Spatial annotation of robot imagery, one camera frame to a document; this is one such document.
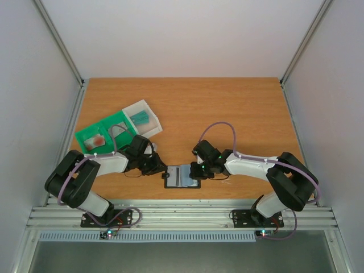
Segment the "black card holder wallet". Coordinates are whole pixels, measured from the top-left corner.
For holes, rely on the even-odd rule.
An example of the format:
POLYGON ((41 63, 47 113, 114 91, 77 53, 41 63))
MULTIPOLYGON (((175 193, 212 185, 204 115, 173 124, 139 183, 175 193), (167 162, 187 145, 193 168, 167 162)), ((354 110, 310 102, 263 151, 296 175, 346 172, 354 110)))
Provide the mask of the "black card holder wallet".
POLYGON ((166 180, 167 180, 167 170, 162 173, 162 179, 164 180, 164 187, 165 188, 201 188, 201 181, 194 180, 190 178, 190 165, 189 164, 182 164, 179 165, 179 186, 178 187, 167 187, 166 180))

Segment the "white cherry blossom VIP card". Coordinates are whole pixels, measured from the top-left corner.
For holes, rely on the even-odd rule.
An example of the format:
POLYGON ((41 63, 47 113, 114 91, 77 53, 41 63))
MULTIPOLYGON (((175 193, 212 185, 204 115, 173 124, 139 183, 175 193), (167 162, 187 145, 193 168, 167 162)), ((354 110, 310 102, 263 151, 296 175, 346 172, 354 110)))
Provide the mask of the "white cherry blossom VIP card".
POLYGON ((127 129, 127 125, 124 122, 120 122, 116 125, 112 125, 107 131, 110 136, 117 137, 124 133, 127 129))

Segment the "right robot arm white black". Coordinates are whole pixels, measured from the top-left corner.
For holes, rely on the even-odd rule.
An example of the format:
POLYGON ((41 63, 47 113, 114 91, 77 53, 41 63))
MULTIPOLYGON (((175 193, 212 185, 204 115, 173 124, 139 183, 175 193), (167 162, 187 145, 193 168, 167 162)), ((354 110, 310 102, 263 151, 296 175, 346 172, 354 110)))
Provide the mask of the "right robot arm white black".
POLYGON ((270 183, 272 192, 260 196, 250 209, 250 218, 256 227, 266 224, 282 210, 302 211, 313 192, 319 190, 317 178, 289 152, 267 158, 234 150, 220 152, 207 140, 202 140, 192 154, 198 158, 191 163, 192 179, 206 180, 223 174, 249 176, 270 183))

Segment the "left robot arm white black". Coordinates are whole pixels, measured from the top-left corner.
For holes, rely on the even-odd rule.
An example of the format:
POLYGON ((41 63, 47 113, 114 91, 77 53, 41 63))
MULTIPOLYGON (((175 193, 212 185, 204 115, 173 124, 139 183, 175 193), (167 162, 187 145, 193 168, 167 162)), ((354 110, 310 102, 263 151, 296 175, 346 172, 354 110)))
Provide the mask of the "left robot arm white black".
POLYGON ((81 210, 97 225, 109 226, 118 214, 110 201, 92 191, 94 181, 99 176, 134 169, 140 170, 142 176, 167 170, 153 143, 141 135, 108 154, 68 152, 50 174, 44 188, 57 198, 58 205, 81 210))

